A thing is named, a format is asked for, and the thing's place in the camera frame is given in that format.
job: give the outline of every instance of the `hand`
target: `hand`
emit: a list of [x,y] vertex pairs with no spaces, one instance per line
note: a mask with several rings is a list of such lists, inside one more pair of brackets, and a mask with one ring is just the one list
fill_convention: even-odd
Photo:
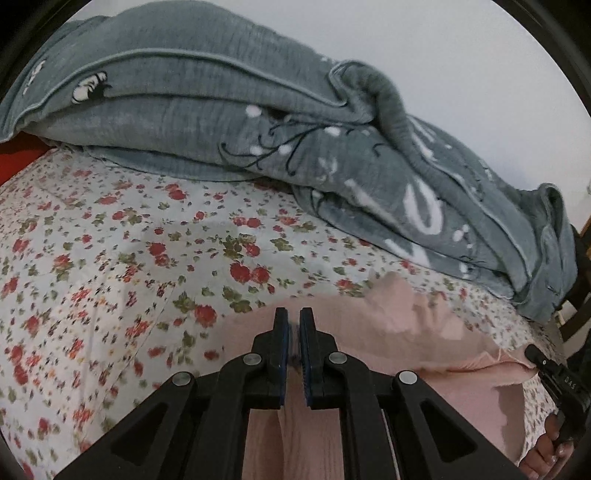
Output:
[[552,441],[558,438],[560,426],[558,417],[554,414],[548,416],[544,423],[544,433],[535,446],[527,452],[527,455],[519,463],[519,469],[530,480],[551,480],[558,475],[564,464],[574,452],[572,442],[562,443],[554,450]]

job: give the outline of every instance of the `grey blanket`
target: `grey blanket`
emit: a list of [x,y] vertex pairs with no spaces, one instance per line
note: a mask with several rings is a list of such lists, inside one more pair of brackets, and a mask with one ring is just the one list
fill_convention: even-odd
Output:
[[379,71],[211,4],[64,25],[0,104],[0,141],[21,130],[144,171],[286,181],[306,211],[541,322],[576,277],[556,187],[512,188]]

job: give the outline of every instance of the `white wall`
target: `white wall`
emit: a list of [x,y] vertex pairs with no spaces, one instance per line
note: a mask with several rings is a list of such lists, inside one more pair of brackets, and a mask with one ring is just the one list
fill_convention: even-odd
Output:
[[[113,15],[145,0],[93,0]],[[491,0],[215,0],[335,59],[387,73],[407,109],[457,136],[506,181],[559,186],[591,215],[591,118],[545,50]]]

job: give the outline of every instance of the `bed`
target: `bed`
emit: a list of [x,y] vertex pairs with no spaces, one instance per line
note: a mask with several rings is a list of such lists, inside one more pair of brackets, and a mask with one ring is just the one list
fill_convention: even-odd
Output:
[[[564,360],[553,322],[339,232],[280,183],[178,180],[55,148],[0,187],[0,263],[0,427],[31,478],[52,478],[175,372],[219,369],[229,315],[362,296],[388,271],[499,346]],[[525,453],[554,405],[537,377],[524,393]]]

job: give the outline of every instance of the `pink fabric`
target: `pink fabric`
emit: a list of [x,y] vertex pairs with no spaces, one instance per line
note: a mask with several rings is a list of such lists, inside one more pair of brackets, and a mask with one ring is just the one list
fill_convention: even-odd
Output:
[[[289,310],[292,322],[301,308],[312,307],[318,330],[372,370],[417,372],[510,460],[519,460],[525,438],[521,384],[535,375],[523,349],[499,348],[469,330],[445,302],[430,302],[403,278],[387,274],[364,298],[286,299],[228,319],[227,358],[250,351],[254,336],[271,329],[278,306]],[[251,413],[243,479],[342,478],[338,412],[309,410],[300,374],[290,370],[285,407]]]

